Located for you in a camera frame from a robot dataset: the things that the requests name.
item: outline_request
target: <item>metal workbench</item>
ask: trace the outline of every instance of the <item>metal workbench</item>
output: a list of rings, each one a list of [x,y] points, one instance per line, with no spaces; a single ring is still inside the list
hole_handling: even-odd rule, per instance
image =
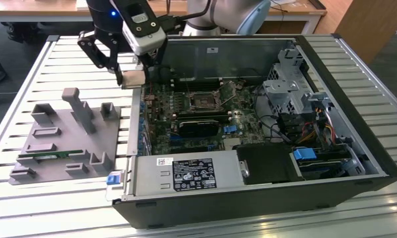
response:
[[[330,35],[306,39],[397,163],[395,97],[341,39]],[[115,167],[125,167],[131,90],[117,87],[114,75],[94,67],[75,41],[77,37],[59,37],[46,42],[0,125],[0,237],[397,237],[397,182],[334,208],[154,230],[131,228],[110,207],[105,178],[9,185],[9,171],[33,122],[29,112],[35,103],[67,109],[59,100],[65,87],[79,88],[79,98],[90,107],[101,102],[122,107]],[[121,54],[122,70],[134,68],[131,59]]]

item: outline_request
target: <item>blue tab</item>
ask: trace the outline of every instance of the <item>blue tab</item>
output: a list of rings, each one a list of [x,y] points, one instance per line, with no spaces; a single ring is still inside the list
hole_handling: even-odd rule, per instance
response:
[[[230,127],[229,127],[229,132],[235,132],[237,131],[237,126],[235,125],[231,125]]]
[[[311,148],[298,148],[293,151],[295,160],[314,160],[315,154]]]
[[[237,131],[237,126],[230,125],[230,126],[223,126],[223,133],[231,133]]]
[[[119,184],[119,175],[109,175],[106,176],[106,185],[115,185]]]

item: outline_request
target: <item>blue drive latch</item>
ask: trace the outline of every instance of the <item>blue drive latch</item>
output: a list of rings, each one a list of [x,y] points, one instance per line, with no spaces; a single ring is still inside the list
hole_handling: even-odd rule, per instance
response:
[[[293,151],[295,160],[314,160],[315,154],[311,148],[297,148]]]

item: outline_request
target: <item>power supply label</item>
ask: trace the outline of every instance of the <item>power supply label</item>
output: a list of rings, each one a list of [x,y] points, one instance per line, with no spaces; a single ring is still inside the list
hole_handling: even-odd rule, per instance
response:
[[[215,188],[211,159],[171,162],[173,189],[175,192]]]

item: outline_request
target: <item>motherboard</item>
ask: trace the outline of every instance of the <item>motherboard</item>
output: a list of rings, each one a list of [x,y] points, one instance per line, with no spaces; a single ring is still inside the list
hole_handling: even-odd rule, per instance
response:
[[[239,79],[151,83],[143,88],[151,155],[231,150],[261,143],[255,85]]]

